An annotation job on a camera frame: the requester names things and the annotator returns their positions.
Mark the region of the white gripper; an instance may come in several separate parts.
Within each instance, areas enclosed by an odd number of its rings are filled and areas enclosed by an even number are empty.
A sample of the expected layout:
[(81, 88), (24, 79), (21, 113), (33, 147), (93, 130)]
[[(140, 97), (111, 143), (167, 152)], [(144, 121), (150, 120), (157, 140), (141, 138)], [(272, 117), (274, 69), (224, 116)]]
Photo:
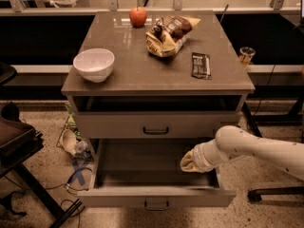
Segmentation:
[(223, 162), (215, 141), (197, 144), (193, 151), (188, 151), (180, 161), (183, 172), (209, 172)]

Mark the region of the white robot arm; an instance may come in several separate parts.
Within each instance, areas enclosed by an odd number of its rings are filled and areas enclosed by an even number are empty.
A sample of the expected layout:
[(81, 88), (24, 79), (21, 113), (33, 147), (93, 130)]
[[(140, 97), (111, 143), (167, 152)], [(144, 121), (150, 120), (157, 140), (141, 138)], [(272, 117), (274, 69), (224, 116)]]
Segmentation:
[(180, 161), (184, 172), (210, 172), (223, 163), (250, 156), (304, 180), (304, 144), (254, 136), (232, 125), (220, 128), (215, 138), (197, 144)]

